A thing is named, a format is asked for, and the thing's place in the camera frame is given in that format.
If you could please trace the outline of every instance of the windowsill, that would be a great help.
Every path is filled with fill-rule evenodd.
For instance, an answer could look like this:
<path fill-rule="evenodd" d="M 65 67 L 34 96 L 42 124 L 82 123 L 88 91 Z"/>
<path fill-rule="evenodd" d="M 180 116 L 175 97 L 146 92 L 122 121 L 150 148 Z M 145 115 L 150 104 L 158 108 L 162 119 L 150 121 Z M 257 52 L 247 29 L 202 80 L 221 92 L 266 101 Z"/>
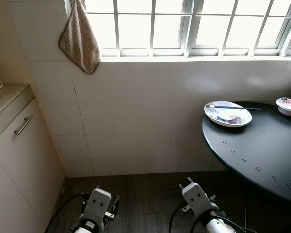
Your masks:
<path fill-rule="evenodd" d="M 203 61 L 291 61 L 291 57 L 280 56 L 157 56 L 157 57 L 102 57 L 101 62 L 203 62 Z"/>

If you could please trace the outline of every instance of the black cable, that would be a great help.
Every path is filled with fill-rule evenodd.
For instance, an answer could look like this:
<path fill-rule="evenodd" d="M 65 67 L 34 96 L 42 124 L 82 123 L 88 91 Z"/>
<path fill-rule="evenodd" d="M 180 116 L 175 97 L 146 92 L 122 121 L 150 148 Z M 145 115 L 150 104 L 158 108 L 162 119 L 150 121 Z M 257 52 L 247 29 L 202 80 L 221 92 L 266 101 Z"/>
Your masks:
<path fill-rule="evenodd" d="M 71 202 L 74 198 L 78 197 L 78 196 L 84 196 L 84 193 L 78 193 L 73 195 L 72 197 L 70 197 L 64 204 L 62 204 L 61 207 L 59 207 L 59 209 L 55 212 L 55 214 L 53 215 L 53 217 L 50 219 L 48 226 L 46 227 L 44 233 L 48 233 L 53 221 L 55 220 L 55 218 L 57 217 L 57 215 L 63 210 L 63 208 L 69 203 Z"/>
<path fill-rule="evenodd" d="M 228 222 L 229 224 L 232 224 L 233 225 L 233 227 L 235 227 L 235 228 L 237 228 L 241 233 L 246 233 L 240 226 L 238 226 L 236 223 L 234 223 L 234 222 L 232 222 L 232 221 L 230 221 L 230 220 L 228 220 L 228 219 L 226 219 L 226 218 L 224 218 L 224 217 L 221 217 L 221 216 L 214 216 L 214 218 L 216 218 L 216 219 L 221 219 L 221 220 L 223 220 L 223 221 L 226 221 L 226 222 Z"/>
<path fill-rule="evenodd" d="M 195 226 L 198 224 L 198 222 L 199 222 L 199 219 L 196 219 L 196 221 L 195 221 L 195 222 L 193 223 L 193 225 L 191 226 L 190 233 L 193 233 L 194 228 L 195 228 Z"/>
<path fill-rule="evenodd" d="M 249 228 L 246 228 L 246 227 L 240 227 L 242 228 L 244 231 L 246 232 L 253 232 L 253 233 L 257 233 L 256 231 L 252 230 L 252 229 L 249 229 Z"/>
<path fill-rule="evenodd" d="M 179 209 L 182 209 L 182 205 L 179 205 L 174 211 L 173 211 L 173 213 L 171 214 L 171 217 L 170 217 L 170 220 L 169 220 L 169 227 L 168 227 L 168 232 L 169 233 L 171 233 L 171 227 L 172 227 L 172 225 L 173 225 L 173 220 L 174 220 L 174 217 L 175 217 L 175 215 L 176 215 L 176 213 L 177 213 L 177 211 L 179 210 Z"/>

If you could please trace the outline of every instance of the towel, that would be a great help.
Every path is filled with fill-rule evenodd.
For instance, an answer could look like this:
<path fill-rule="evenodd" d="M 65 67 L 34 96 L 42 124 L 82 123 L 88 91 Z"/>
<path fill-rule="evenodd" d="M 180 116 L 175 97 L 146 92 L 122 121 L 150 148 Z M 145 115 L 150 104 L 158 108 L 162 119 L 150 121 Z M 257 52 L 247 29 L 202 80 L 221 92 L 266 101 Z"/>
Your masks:
<path fill-rule="evenodd" d="M 100 62 L 98 44 L 80 0 L 73 2 L 58 46 L 86 74 L 92 74 Z"/>

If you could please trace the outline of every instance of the window frame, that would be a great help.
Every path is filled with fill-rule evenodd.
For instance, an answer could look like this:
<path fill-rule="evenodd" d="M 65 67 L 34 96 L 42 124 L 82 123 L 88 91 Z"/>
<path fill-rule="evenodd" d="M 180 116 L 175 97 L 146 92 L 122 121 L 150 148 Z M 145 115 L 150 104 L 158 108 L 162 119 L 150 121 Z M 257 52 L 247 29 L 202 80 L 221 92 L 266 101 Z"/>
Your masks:
<path fill-rule="evenodd" d="M 270 0 L 270 4 L 267 12 L 264 15 L 240 15 L 236 14 L 238 0 L 234 1 L 233 10 L 231 14 L 203 14 L 202 8 L 204 0 L 183 0 L 181 13 L 156 13 L 155 6 L 156 0 L 152 1 L 151 13 L 119 13 L 117 10 L 117 0 L 113 0 L 114 11 L 112 13 L 99 13 L 99 12 L 87 12 L 88 14 L 112 14 L 114 15 L 115 23 L 115 37 L 116 37 L 116 48 L 112 49 L 101 49 L 102 56 L 229 56 L 229 55 L 243 55 L 243 56 L 291 56 L 291 4 L 289 6 L 288 12 L 285 16 L 274 16 L 269 15 L 272 3 L 274 0 Z M 86 9 L 85 0 L 81 0 Z M 124 49 L 120 48 L 120 38 L 119 38 L 119 15 L 151 15 L 151 29 L 150 29 L 150 41 L 149 48 L 139 49 L 131 48 Z M 179 37 L 178 37 L 178 48 L 154 48 L 154 27 L 155 27 L 155 16 L 157 15 L 179 15 L 181 16 Z M 229 17 L 229 24 L 226 31 L 225 40 L 220 47 L 198 45 L 196 44 L 196 38 L 198 35 L 200 19 L 204 15 L 219 15 Z M 250 48 L 227 48 L 226 42 L 228 40 L 230 28 L 233 23 L 235 16 L 252 16 L 252 17 L 263 17 L 263 23 L 261 25 L 259 34 L 256 38 L 255 44 Z M 263 32 L 265 23 L 269 17 L 283 17 L 285 20 L 282 24 L 278 37 L 276 39 L 275 45 L 259 47 L 259 39 Z"/>

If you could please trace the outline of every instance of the perforated tabletop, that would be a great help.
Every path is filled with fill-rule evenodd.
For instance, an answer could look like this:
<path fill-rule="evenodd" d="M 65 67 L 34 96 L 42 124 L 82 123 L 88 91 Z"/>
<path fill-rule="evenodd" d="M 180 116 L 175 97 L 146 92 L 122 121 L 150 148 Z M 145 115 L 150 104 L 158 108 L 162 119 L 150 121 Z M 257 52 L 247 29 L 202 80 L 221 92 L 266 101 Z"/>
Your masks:
<path fill-rule="evenodd" d="M 273 105 L 238 104 L 262 110 L 250 110 L 252 121 L 240 128 L 220 126 L 205 116 L 206 144 L 228 169 L 291 201 L 291 117 Z"/>

